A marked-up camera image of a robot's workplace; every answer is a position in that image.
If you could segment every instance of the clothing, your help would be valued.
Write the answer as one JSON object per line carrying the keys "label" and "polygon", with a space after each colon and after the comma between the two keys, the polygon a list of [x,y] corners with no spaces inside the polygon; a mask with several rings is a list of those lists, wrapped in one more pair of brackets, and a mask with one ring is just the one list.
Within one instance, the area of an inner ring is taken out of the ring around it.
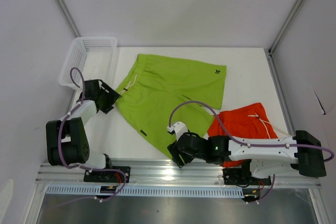
{"label": "clothing", "polygon": [[[272,126],[268,123],[263,124],[255,115],[258,115],[261,120],[269,122],[261,103],[254,103],[237,110],[223,111],[218,116],[232,136],[244,138],[277,138],[277,134],[274,132]],[[226,134],[219,122],[214,120],[208,130],[208,135],[217,136]],[[244,160],[224,162],[224,167],[241,165],[243,162]]]}
{"label": "clothing", "polygon": [[[175,135],[167,132],[173,109],[188,100],[222,107],[226,66],[157,55],[142,55],[117,88],[117,107],[127,122],[149,143],[171,158],[167,146]],[[198,104],[178,109],[173,122],[205,135],[214,118]]]}

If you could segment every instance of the green fabric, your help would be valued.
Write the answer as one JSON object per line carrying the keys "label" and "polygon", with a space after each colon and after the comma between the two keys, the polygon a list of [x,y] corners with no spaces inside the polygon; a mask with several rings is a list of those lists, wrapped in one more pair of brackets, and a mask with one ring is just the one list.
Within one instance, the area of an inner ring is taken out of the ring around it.
{"label": "green fabric", "polygon": [[[117,106],[140,135],[171,158],[167,146],[175,141],[175,135],[167,132],[167,126],[172,110],[189,100],[220,109],[225,77],[226,66],[139,54],[117,92],[135,83],[117,100]],[[173,122],[182,121],[191,132],[204,136],[213,119],[200,105],[188,104],[175,112]]]}

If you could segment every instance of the drawstring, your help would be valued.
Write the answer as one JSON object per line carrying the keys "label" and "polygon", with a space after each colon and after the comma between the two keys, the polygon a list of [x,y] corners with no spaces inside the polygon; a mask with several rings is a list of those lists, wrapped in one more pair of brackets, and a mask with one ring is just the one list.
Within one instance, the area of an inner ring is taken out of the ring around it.
{"label": "drawstring", "polygon": [[138,76],[138,75],[136,74],[133,83],[131,84],[131,81],[130,81],[130,82],[128,83],[128,85],[126,86],[126,88],[124,88],[123,90],[121,90],[119,94],[124,94],[126,91],[128,91],[128,89],[129,89],[130,87],[132,87],[132,86],[135,84],[135,81],[136,81],[136,77],[137,77],[137,76]]}
{"label": "drawstring", "polygon": [[278,129],[278,128],[276,128],[275,126],[273,126],[270,122],[267,122],[267,121],[265,121],[265,120],[263,120],[263,119],[261,119],[260,118],[260,116],[258,116],[258,114],[257,113],[255,113],[254,115],[248,115],[249,117],[256,117],[257,119],[259,119],[260,120],[260,122],[263,124],[263,126],[265,127],[265,129],[266,129],[266,132],[267,132],[267,135],[268,135],[268,138],[271,138],[270,137],[270,135],[269,135],[269,132],[268,132],[268,129],[267,129],[267,126],[266,126],[266,124],[265,123],[268,123],[269,125],[271,125],[272,126],[272,128],[274,129],[274,130],[276,130],[277,132],[279,132],[279,133],[281,133],[281,134],[283,134],[283,135],[286,135],[286,136],[290,136],[288,133],[285,133],[285,132],[283,132],[282,130],[280,130],[280,129]]}

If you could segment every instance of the white wall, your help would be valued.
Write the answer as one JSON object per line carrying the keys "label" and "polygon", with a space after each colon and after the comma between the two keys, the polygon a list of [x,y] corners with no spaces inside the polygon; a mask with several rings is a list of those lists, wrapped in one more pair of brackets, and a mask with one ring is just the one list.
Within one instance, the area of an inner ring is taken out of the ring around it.
{"label": "white wall", "polygon": [[[307,0],[274,60],[296,129],[304,129],[336,151],[336,0]],[[319,97],[326,115],[315,97]],[[322,179],[330,212],[336,210],[336,160]]]}
{"label": "white wall", "polygon": [[65,0],[82,36],[119,46],[269,48],[295,0]]}
{"label": "white wall", "polygon": [[39,166],[45,124],[62,116],[71,92],[57,78],[71,33],[54,0],[0,0],[0,188],[14,180],[3,223],[20,223]]}

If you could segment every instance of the red fabric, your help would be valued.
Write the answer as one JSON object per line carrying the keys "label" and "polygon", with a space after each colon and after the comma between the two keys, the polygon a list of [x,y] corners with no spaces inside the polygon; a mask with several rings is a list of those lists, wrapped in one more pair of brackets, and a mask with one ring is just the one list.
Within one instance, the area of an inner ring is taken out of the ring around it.
{"label": "red fabric", "polygon": [[[261,103],[254,103],[237,110],[223,111],[218,116],[232,136],[268,139],[267,131],[263,123],[255,116],[249,117],[249,115],[255,114],[257,114],[260,119],[269,122],[265,109]],[[272,126],[268,123],[265,123],[265,125],[270,137],[277,138],[277,134],[274,132]],[[226,135],[216,118],[208,130],[208,135]],[[243,162],[244,160],[224,162],[223,166],[232,167],[241,165]]]}

